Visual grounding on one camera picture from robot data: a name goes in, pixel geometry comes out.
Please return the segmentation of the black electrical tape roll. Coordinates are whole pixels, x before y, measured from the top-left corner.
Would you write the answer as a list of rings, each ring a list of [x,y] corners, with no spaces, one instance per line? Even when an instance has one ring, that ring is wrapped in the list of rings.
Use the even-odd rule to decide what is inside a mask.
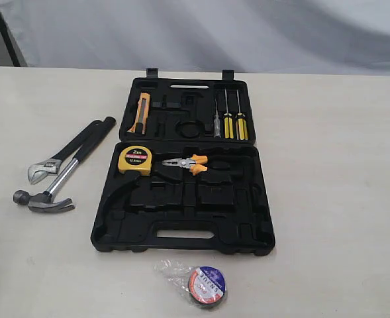
[[[226,300],[226,279],[218,268],[165,259],[157,262],[154,270],[181,297],[201,309],[214,309]]]

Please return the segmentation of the claw hammer black grip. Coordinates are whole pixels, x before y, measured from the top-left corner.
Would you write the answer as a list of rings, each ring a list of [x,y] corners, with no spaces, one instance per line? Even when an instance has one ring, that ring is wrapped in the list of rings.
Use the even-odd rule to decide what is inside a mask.
[[[55,202],[55,196],[77,167],[84,162],[108,135],[115,123],[115,118],[105,117],[83,145],[62,162],[58,175],[49,175],[56,178],[45,191],[31,195],[27,191],[17,190],[13,194],[13,202],[17,205],[26,206],[35,213],[58,214],[74,209],[75,206],[72,199],[67,198]]]

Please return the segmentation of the adjustable wrench black handle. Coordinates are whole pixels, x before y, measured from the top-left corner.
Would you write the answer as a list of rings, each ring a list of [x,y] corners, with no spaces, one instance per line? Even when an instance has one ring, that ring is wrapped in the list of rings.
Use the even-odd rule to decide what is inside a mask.
[[[101,123],[102,121],[100,120],[92,121],[57,154],[51,156],[47,160],[31,165],[27,171],[27,177],[30,184],[37,184],[48,175],[58,175],[62,162],[82,146]]]

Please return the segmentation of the black plastic tool case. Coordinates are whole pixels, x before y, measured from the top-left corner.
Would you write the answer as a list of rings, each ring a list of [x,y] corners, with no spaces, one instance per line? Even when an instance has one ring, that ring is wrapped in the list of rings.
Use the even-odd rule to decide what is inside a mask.
[[[225,89],[233,139],[224,137]],[[236,137],[237,90],[248,140]],[[146,132],[129,133],[142,92],[150,94]],[[215,99],[220,138],[214,137]],[[166,248],[269,254],[275,235],[255,142],[248,87],[232,70],[223,70],[221,79],[161,78],[157,70],[147,70],[132,81],[91,232],[93,246],[101,252]],[[118,171],[121,151],[136,145],[152,153],[149,176]],[[206,172],[193,176],[162,164],[194,154],[208,157]]]

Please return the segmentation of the clear voltage tester screwdriver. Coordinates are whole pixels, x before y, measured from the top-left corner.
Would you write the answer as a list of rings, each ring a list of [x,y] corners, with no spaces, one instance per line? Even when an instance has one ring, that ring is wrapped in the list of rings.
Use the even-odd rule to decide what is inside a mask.
[[[219,110],[217,105],[217,100],[215,99],[215,114],[213,119],[213,129],[214,129],[214,137],[220,138],[221,137],[221,125],[220,125],[220,117],[219,117]]]

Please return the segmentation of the yellow black screwdriver left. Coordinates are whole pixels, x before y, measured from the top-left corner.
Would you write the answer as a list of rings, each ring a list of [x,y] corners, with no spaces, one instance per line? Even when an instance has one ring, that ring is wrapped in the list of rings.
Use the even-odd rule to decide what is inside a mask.
[[[230,113],[228,108],[228,93],[226,89],[224,90],[224,100],[226,105],[226,112],[224,114],[224,137],[227,139],[233,139],[233,121],[232,114]]]

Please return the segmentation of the yellow black screwdriver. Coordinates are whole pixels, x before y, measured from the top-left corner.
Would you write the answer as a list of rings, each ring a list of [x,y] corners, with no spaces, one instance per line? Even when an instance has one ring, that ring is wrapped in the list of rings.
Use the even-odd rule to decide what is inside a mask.
[[[233,139],[233,121],[232,114],[230,113],[228,108],[228,93],[226,89],[224,90],[224,100],[226,105],[226,112],[224,114],[224,137],[227,139]]]
[[[241,101],[240,101],[240,93],[236,91],[237,103],[238,103],[238,112],[236,115],[236,137],[238,140],[248,140],[248,129],[246,116],[241,111]]]

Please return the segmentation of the yellow black screwdriver right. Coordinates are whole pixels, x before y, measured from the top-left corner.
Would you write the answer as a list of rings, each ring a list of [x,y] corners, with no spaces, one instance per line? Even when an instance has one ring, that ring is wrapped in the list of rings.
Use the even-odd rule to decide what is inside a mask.
[[[241,101],[240,101],[240,93],[236,91],[237,103],[238,103],[238,112],[236,115],[236,137],[238,140],[248,140],[248,129],[246,116],[241,111]]]

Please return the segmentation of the yellow tape measure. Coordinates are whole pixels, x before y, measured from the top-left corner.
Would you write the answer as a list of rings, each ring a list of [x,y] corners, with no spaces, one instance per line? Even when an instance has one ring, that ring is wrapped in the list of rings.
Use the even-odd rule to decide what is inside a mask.
[[[149,176],[152,169],[152,153],[144,146],[129,146],[121,151],[117,164],[118,171],[137,171],[142,176]]]

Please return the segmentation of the orange utility knife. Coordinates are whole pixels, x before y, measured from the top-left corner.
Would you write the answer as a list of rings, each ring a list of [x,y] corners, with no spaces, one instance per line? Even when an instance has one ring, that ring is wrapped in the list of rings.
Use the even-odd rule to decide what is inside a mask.
[[[133,125],[127,130],[128,133],[145,134],[146,122],[150,109],[150,94],[142,92],[138,100],[138,108]]]

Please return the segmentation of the black stand pole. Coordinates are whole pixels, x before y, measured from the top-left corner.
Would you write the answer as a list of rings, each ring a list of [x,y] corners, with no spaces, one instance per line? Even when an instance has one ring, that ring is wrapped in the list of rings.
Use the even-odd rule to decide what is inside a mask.
[[[7,23],[5,22],[1,12],[0,12],[0,35],[7,49],[8,55],[11,59],[11,62],[14,67],[21,67],[21,63],[19,61],[19,57],[17,55],[17,51],[13,46],[13,41],[9,35],[9,29]]]

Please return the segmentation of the orange handled pliers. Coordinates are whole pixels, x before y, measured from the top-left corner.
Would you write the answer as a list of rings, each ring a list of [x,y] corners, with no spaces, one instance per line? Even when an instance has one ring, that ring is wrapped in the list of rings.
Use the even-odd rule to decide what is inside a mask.
[[[198,156],[194,154],[189,158],[172,158],[163,160],[162,164],[164,166],[188,169],[193,176],[196,176],[197,174],[208,170],[208,167],[205,165],[208,161],[207,156]]]

